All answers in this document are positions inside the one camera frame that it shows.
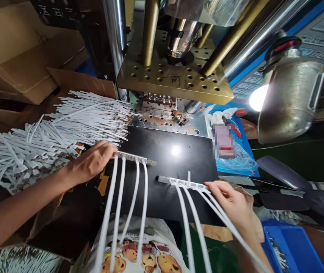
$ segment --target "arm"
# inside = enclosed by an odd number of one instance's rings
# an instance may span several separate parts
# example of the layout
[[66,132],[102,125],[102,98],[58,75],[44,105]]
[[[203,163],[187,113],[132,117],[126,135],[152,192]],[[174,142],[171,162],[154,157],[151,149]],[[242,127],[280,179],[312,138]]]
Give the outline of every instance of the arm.
[[[253,211],[246,204],[244,195],[234,190],[233,187],[225,181],[206,182],[205,184],[210,187],[212,194],[245,242],[267,266],[268,270],[273,272],[255,232],[251,231],[251,227],[254,226],[252,218]],[[234,241],[241,272],[253,272],[254,262],[252,258],[235,238]]]
[[0,203],[0,245],[34,214],[70,188],[99,174],[117,149],[101,141],[67,166]]

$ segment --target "black work surface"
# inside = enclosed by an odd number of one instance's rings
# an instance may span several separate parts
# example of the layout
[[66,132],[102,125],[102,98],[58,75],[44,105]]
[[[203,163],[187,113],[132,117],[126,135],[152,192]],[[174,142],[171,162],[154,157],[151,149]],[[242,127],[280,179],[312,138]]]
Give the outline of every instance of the black work surface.
[[[165,220],[183,221],[181,205],[174,186],[157,181],[158,176],[166,176],[187,180],[187,172],[191,172],[191,181],[204,183],[218,180],[216,163],[213,155],[212,141],[208,138],[172,133],[135,126],[128,127],[128,141],[123,142],[120,151],[147,157],[157,161],[157,166],[147,166],[148,169],[148,207],[147,217]],[[140,166],[139,188],[133,215],[141,216],[144,198],[144,167]],[[112,211],[116,210],[119,192],[122,160],[118,160],[118,172],[113,198]],[[133,197],[136,177],[136,163],[126,161],[125,182],[121,215],[128,214]],[[181,189],[186,204],[188,219],[195,222],[188,199]],[[198,192],[189,190],[201,223],[223,225],[214,211]]]

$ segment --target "human hand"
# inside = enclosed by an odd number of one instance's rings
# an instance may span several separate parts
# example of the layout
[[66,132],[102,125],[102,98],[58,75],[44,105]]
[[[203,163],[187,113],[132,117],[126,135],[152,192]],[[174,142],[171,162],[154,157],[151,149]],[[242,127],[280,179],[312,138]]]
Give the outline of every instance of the human hand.
[[65,181],[70,187],[87,182],[104,169],[115,152],[117,148],[111,142],[100,141],[64,167],[67,176]]
[[242,232],[249,232],[253,226],[252,210],[242,193],[233,189],[226,181],[205,182],[231,222]]

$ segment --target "blue plastic bin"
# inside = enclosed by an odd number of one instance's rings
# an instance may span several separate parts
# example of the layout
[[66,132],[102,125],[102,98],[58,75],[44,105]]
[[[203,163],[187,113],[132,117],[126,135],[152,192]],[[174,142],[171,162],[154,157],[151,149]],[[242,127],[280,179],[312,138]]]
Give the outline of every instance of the blue plastic bin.
[[262,224],[265,234],[263,249],[274,272],[284,273],[269,237],[274,239],[281,252],[286,255],[289,272],[324,273],[324,265],[302,227],[277,221],[262,222]]

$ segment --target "red tool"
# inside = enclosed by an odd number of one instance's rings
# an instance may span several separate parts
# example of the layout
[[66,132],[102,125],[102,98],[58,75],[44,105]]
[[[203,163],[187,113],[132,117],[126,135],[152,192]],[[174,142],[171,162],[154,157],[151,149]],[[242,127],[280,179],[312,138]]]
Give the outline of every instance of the red tool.
[[231,128],[233,130],[234,133],[236,133],[236,135],[238,136],[238,138],[241,138],[241,133],[240,133],[239,128],[237,126],[235,126],[234,124],[228,122],[227,121],[227,118],[225,118],[225,116],[222,116],[222,120],[224,121],[224,123],[226,125],[229,126],[229,128]]

